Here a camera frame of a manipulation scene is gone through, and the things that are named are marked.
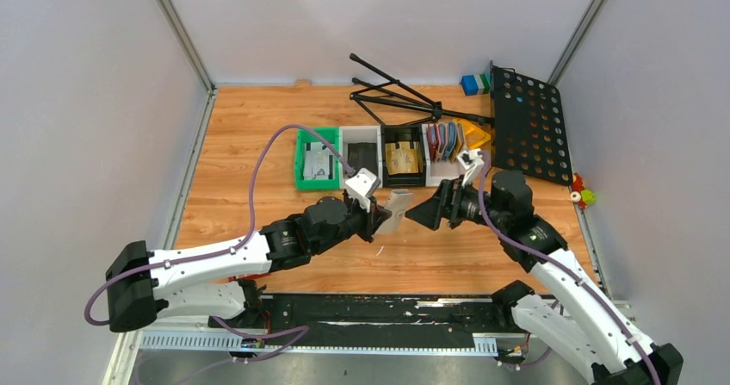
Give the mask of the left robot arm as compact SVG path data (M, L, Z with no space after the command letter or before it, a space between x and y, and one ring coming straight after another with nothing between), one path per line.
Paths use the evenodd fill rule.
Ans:
M371 242L378 233L391 233L398 221L397 213L377 203L365 209L356 199L326 196L239 239L184 250L150 251L143 240L129 243L105 273L109 329L136 331L178 315L234 318L251 299L214 293L209 283L300 267L353 236Z

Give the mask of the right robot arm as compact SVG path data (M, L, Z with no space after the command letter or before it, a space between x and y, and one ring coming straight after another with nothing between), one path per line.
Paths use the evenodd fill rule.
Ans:
M684 359L658 345L619 311L585 274L560 233L535 213L533 192L520 171L498 171L491 190L463 178L444 180L436 193L406 212L431 230L464 221L489 227L511 260L548 288L556 310L516 280L492 296L506 319L564 358L589 384L677 384Z

